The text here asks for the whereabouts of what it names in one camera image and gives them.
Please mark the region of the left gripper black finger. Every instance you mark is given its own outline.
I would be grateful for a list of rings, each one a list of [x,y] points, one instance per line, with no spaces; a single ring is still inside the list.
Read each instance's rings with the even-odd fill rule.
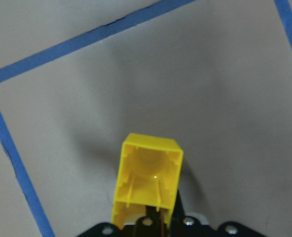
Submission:
[[[171,222],[177,222],[185,217],[180,191],[177,191],[175,205],[171,216]]]

